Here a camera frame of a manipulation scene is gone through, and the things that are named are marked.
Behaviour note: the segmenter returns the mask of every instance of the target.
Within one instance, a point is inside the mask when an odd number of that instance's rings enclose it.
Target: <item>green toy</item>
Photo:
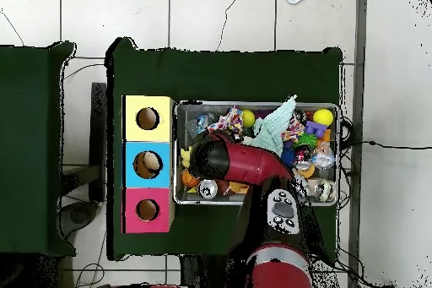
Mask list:
[[[299,140],[297,140],[293,146],[295,148],[299,145],[308,144],[312,148],[315,148],[317,142],[318,142],[318,138],[314,134],[303,133],[299,136]]]

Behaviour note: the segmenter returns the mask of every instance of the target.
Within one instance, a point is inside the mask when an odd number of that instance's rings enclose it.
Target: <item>yellow ball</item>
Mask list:
[[[314,122],[329,126],[333,122],[333,114],[328,109],[320,109],[314,114]]]
[[[255,124],[255,114],[248,109],[243,110],[243,127],[250,128]]]

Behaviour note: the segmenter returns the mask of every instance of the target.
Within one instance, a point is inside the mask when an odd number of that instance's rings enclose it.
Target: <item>green cloth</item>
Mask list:
[[[60,74],[73,48],[0,46],[0,252],[74,255],[56,217]]]
[[[169,233],[121,234],[122,95],[166,95],[175,101],[283,101],[296,94],[298,102],[339,102],[342,53],[337,48],[324,52],[139,51],[124,38],[111,45],[106,58],[114,76],[113,82],[108,81],[114,104],[114,233],[112,241],[107,240],[114,258],[128,253],[226,254],[239,212],[238,206],[177,205]],[[314,210],[325,254],[334,261],[336,205]]]

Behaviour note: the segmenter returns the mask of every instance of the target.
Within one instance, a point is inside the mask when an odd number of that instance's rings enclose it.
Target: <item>teal cloth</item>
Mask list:
[[[281,134],[287,130],[295,109],[296,97],[297,95],[294,95],[286,100],[264,119],[258,118],[253,126],[255,138],[246,137],[243,144],[270,150],[280,156],[284,149]]]

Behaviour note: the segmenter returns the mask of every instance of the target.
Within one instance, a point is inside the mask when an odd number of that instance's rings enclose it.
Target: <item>round hole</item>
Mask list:
[[[153,108],[143,108],[137,114],[137,125],[144,130],[155,129],[159,124],[159,114]]]
[[[154,151],[142,151],[135,156],[133,170],[142,179],[154,179],[162,170],[162,159]]]
[[[141,220],[151,221],[159,214],[159,206],[152,199],[141,200],[137,204],[137,215]]]

